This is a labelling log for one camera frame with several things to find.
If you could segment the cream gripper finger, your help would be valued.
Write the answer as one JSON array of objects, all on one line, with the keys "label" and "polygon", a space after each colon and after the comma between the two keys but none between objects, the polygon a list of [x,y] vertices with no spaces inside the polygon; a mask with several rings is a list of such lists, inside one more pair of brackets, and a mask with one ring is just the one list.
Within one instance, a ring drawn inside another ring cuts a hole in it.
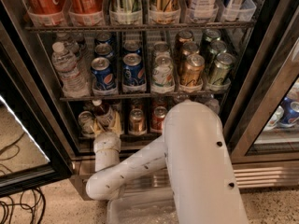
[{"label": "cream gripper finger", "polygon": [[121,117],[118,111],[115,112],[114,123],[111,124],[108,129],[117,136],[121,135]]},{"label": "cream gripper finger", "polygon": [[105,131],[105,129],[98,122],[98,120],[94,119],[93,120],[93,133],[94,133],[94,136],[98,136],[99,134],[103,133],[104,131]]}]

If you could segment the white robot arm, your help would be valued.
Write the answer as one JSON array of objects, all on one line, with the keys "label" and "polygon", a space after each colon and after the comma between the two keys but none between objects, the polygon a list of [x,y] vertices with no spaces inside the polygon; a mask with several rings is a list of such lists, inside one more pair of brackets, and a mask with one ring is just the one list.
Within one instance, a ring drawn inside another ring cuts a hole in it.
[{"label": "white robot arm", "polygon": [[163,133],[126,160],[92,175],[86,192],[110,200],[125,183],[166,168],[179,224],[248,224],[219,116],[186,100],[173,106]]}]

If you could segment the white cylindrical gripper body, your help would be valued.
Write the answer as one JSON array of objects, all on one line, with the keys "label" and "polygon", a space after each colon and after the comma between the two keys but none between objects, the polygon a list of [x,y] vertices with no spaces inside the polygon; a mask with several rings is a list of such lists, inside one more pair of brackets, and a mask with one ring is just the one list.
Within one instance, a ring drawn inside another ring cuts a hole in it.
[{"label": "white cylindrical gripper body", "polygon": [[113,132],[97,135],[93,141],[95,171],[101,171],[120,163],[121,140]]}]

